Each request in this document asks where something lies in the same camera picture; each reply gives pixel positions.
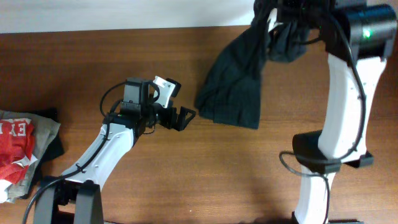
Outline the grey folded t-shirt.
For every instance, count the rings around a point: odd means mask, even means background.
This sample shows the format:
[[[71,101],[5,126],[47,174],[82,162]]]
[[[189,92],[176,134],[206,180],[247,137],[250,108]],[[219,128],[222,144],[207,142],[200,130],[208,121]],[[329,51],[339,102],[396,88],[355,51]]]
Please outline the grey folded t-shirt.
[[[55,122],[52,119],[45,118],[36,114],[29,112],[12,112],[12,111],[1,111],[2,119],[15,119],[15,118],[28,118],[33,122],[35,127],[35,147],[33,150],[33,155],[38,159],[29,168],[25,177],[16,185],[12,185],[8,188],[8,199],[6,202],[14,203],[18,197],[25,195],[28,192],[29,184],[34,176],[35,169],[38,166],[41,158],[43,157],[47,147],[56,137],[59,129],[60,123]]]

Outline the dark green t-shirt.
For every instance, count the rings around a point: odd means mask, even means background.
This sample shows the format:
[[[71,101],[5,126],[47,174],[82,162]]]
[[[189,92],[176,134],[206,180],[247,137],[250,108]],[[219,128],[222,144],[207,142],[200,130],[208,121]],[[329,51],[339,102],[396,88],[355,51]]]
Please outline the dark green t-shirt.
[[[273,1],[255,1],[251,26],[219,54],[195,99],[202,118],[258,129],[262,70],[268,61],[290,63],[307,50],[309,26],[292,19],[275,25]]]

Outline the red white printed t-shirt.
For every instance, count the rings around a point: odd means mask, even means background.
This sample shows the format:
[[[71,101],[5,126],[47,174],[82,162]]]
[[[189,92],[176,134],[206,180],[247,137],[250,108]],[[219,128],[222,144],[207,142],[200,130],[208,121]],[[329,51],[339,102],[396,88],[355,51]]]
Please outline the red white printed t-shirt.
[[[8,197],[8,188],[18,184],[37,159],[34,125],[28,118],[1,120],[1,203]]]

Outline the black folded garment in pile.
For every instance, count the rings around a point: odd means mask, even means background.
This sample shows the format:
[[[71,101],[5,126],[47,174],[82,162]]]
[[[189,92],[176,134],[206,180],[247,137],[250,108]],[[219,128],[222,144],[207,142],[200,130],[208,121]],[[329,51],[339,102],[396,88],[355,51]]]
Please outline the black folded garment in pile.
[[[45,118],[52,119],[55,122],[59,122],[58,111],[56,108],[29,111],[29,113],[43,116]],[[43,179],[43,177],[44,177],[43,172],[42,172],[43,163],[52,161],[52,160],[62,156],[64,153],[65,153],[65,151],[62,146],[62,142],[61,142],[59,133],[57,133],[56,137],[54,138],[54,140],[52,140],[52,142],[47,147],[43,157],[41,158],[40,162],[38,163],[37,168],[35,169],[34,176],[32,178],[31,183],[29,184],[28,192],[25,195],[18,197],[18,199],[28,199],[32,192],[33,186]]]

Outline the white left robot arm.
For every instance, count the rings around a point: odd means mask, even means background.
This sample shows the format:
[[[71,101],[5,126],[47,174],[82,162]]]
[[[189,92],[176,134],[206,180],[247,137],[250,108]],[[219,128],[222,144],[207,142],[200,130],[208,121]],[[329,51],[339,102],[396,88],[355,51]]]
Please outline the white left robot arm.
[[[99,134],[84,154],[58,177],[46,177],[29,202],[34,223],[104,224],[101,190],[112,171],[147,128],[161,125],[183,131],[195,117],[188,108],[176,109],[181,84],[171,78],[128,78],[120,84],[123,98],[103,112]]]

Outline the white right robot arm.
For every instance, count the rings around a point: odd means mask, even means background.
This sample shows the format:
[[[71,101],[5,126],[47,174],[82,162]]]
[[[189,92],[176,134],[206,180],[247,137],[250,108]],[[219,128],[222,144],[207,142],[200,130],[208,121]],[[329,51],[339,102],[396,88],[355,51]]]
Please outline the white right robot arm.
[[[397,16],[387,4],[309,1],[299,17],[320,31],[330,86],[323,128],[293,138],[302,180],[292,218],[296,223],[326,223],[330,188],[340,167],[373,162],[366,149],[366,128],[377,83],[394,48]]]

